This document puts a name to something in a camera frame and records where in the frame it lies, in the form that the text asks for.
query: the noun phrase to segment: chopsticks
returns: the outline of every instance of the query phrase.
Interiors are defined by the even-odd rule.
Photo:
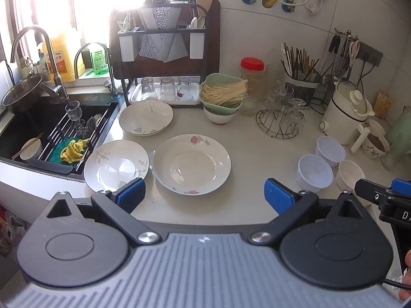
[[[296,48],[294,54],[294,48],[291,47],[290,49],[286,43],[281,43],[281,55],[283,58],[281,63],[289,77],[295,80],[308,80],[308,82],[311,82],[312,76],[315,79],[317,74],[314,73],[314,68],[320,59],[314,62],[314,59],[310,59],[305,49],[299,50]]]
[[[43,135],[40,134],[37,138],[33,139],[32,141],[30,141],[26,146],[24,146],[18,153],[16,153],[16,155],[14,155],[12,157],[12,160],[15,160],[17,156],[19,156],[21,153],[23,153],[28,147],[30,147],[32,144],[34,144],[38,139],[40,139],[40,137]]]

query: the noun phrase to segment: gray gripper base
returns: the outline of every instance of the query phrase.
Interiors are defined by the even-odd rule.
[[[134,251],[111,278],[76,290],[28,285],[9,308],[388,308],[401,303],[376,285],[354,292],[311,286],[267,247],[239,234],[170,234]]]

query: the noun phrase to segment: yellow cloth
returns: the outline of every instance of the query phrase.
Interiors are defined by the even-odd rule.
[[[60,153],[61,161],[68,163],[80,161],[83,157],[83,150],[87,147],[87,141],[88,139],[79,140],[78,142],[75,140],[70,141],[68,146],[63,148]]]

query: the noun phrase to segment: metal bowl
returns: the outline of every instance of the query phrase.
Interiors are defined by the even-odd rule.
[[[3,97],[2,105],[11,113],[24,112],[38,101],[42,93],[41,75],[33,75],[17,83]]]

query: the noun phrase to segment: black sink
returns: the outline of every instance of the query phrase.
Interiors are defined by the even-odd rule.
[[[100,137],[94,148],[100,146],[107,136],[107,133],[124,102],[124,98],[119,102],[112,102],[105,96],[105,94],[101,94],[101,96],[94,94],[93,96],[70,96],[70,100],[78,100],[80,102],[83,111],[82,119],[85,121],[96,114],[104,115],[107,111],[105,115],[107,122],[104,122],[105,126],[101,131]],[[44,148],[50,141],[50,134],[66,114],[65,106],[65,103],[54,103],[50,97],[42,97],[27,112],[16,114],[7,128],[0,135],[0,161],[22,166],[34,171],[41,171],[49,175],[60,176],[60,174],[56,172],[33,168],[25,161],[21,160],[20,157],[17,157],[15,160],[11,160],[11,158],[14,154],[20,151],[29,139],[35,138],[41,133],[43,133],[41,141]],[[64,175],[64,177],[83,181],[83,168],[84,165],[82,165],[81,170],[77,171],[75,174]]]

